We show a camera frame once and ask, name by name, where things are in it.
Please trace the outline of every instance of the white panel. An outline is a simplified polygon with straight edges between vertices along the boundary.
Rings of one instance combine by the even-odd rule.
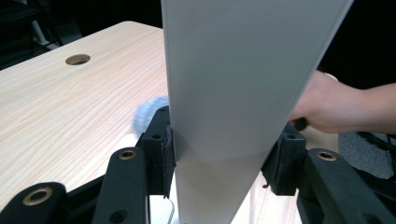
[[[350,0],[163,0],[180,223],[230,223]]]

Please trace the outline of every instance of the light wood grain surface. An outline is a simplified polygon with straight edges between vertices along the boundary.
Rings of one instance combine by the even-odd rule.
[[[91,59],[69,65],[67,58]],[[21,190],[55,181],[75,189],[106,171],[131,133],[136,108],[167,94],[163,30],[123,22],[0,71],[0,209]],[[308,129],[310,147],[337,136]],[[295,197],[276,197],[258,176],[250,223],[300,223]]]

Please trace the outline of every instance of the desk cable hole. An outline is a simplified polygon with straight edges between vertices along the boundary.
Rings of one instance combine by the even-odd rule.
[[[87,54],[76,54],[66,59],[66,63],[69,65],[80,65],[87,63],[91,59],[90,55]]]

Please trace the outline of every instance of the grommet hole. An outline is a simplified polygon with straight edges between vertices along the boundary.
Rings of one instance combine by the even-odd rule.
[[[133,150],[126,150],[119,154],[119,158],[123,161],[131,160],[136,156],[136,152]]]
[[[318,157],[325,161],[335,161],[337,158],[329,152],[319,152]]]
[[[87,54],[76,54],[68,57],[66,63],[69,65],[80,65],[87,63],[90,59],[91,57]]]
[[[26,195],[26,197],[23,198],[22,202],[24,205],[27,206],[40,204],[46,201],[52,195],[52,192],[53,190],[50,187],[35,189],[28,195]]]

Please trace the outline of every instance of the blue sponge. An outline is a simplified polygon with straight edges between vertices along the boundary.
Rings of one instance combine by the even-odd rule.
[[[169,105],[168,96],[157,96],[140,105],[134,113],[132,128],[135,129],[138,134],[144,133],[155,112],[166,105]]]

